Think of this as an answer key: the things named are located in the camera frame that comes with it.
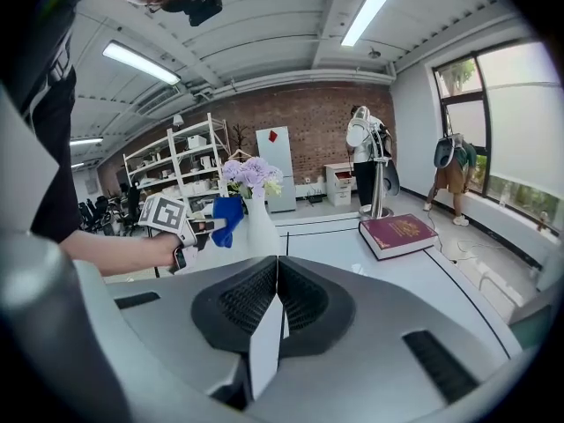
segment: man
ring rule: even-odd
[[[354,106],[351,109],[351,117],[360,107]],[[386,130],[383,122],[370,115],[368,117],[369,130],[364,130],[364,141],[358,146],[350,146],[347,141],[346,150],[349,155],[352,154],[352,162],[354,167],[354,176],[356,178],[357,191],[359,193],[360,205],[370,205],[372,204],[372,195],[374,193],[374,183],[376,177],[376,166],[374,163],[374,152],[372,145],[372,132],[378,130],[382,137],[382,142],[384,143],[384,149],[386,151],[391,151],[391,137],[389,132]],[[347,129],[347,138],[351,133],[351,124]]]
[[[4,84],[35,135],[59,164],[41,202],[32,232],[57,243],[73,259],[94,263],[103,275],[174,264],[180,241],[173,234],[155,238],[115,238],[79,230],[80,214],[71,173],[71,111],[76,74],[69,55],[71,25],[79,0],[27,0],[26,24],[13,31],[14,61],[3,71]],[[177,0],[130,0],[162,6]]]
[[[444,168],[437,169],[434,177],[434,184],[429,191],[429,196],[423,210],[429,212],[432,202],[439,189],[448,189],[452,193],[453,205],[455,207],[455,217],[452,220],[457,226],[468,226],[468,219],[462,214],[462,195],[468,191],[468,184],[474,176],[476,170],[476,150],[466,141],[464,136],[457,133],[453,136],[455,141],[455,151],[452,161]]]

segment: ceiling light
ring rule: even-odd
[[[85,139],[73,139],[70,141],[69,145],[96,145],[104,140],[103,137],[89,137]]]
[[[108,46],[104,48],[102,54],[108,58],[119,61],[120,63],[139,69],[149,75],[153,75],[155,78],[158,78],[169,85],[176,85],[180,81],[180,77],[170,70],[166,70],[164,67],[156,64],[153,60],[134,52],[130,48],[127,48],[118,42],[111,41]]]
[[[378,11],[384,6],[386,0],[366,0],[360,8],[359,13],[352,22],[349,31],[346,33],[342,46],[353,47],[359,37],[367,29],[368,24],[372,21]]]

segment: sneaker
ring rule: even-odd
[[[452,223],[453,223],[453,224],[456,224],[457,226],[464,226],[464,227],[466,227],[466,226],[468,226],[468,225],[470,224],[470,221],[469,221],[468,219],[466,219],[466,218],[464,217],[464,215],[460,215],[460,216],[457,216],[456,218],[454,218],[454,219],[452,220]]]

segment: white ceiling beam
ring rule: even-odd
[[[82,0],[80,4],[84,5],[88,11],[96,12],[137,32],[192,69],[210,85],[215,87],[224,85],[218,75],[205,65],[192,50],[182,45],[180,41],[155,20],[145,16],[142,8],[135,8],[123,0]]]
[[[317,44],[315,49],[314,61],[311,63],[311,69],[315,69],[319,66],[321,59],[323,57],[323,48],[326,45],[326,40],[329,39],[330,30],[332,28],[331,22],[334,22],[335,17],[338,14],[339,5],[343,0],[327,0],[325,8],[323,9],[323,14],[321,16],[321,23],[319,24],[319,39],[320,42]]]
[[[90,99],[88,97],[77,97],[74,104],[74,111],[80,113],[136,113],[137,106],[129,103],[116,102],[113,100]]]
[[[483,10],[474,12],[398,59],[396,61],[396,73],[404,71],[415,63],[474,33],[515,17],[520,17],[519,12],[509,0],[502,0],[487,6]]]

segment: window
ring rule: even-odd
[[[487,157],[485,155],[478,155],[476,159],[476,170],[474,171],[474,175],[472,176],[470,183],[468,184],[469,189],[479,194],[481,194],[484,189],[484,181],[486,179],[486,165]]]
[[[469,189],[481,194],[488,163],[484,92],[474,58],[466,58],[434,70],[441,95],[442,125],[446,135],[462,133],[476,149],[478,161]]]
[[[492,175],[487,190],[488,196],[499,201],[504,192],[507,192],[506,205],[508,205],[509,208],[518,210],[534,219],[540,219],[541,213],[546,212],[546,222],[555,228],[562,229],[562,209],[560,209],[560,221],[558,221],[556,217],[558,215],[559,206],[561,206],[561,202],[564,201],[560,201],[559,198],[539,191],[538,189]]]
[[[482,91],[482,83],[473,58],[437,68],[436,77],[442,98]]]
[[[434,69],[445,134],[479,154],[470,189],[564,226],[564,91],[540,42],[472,52]]]
[[[486,148],[486,115],[482,99],[452,103],[445,109],[450,133],[462,133],[467,143]]]

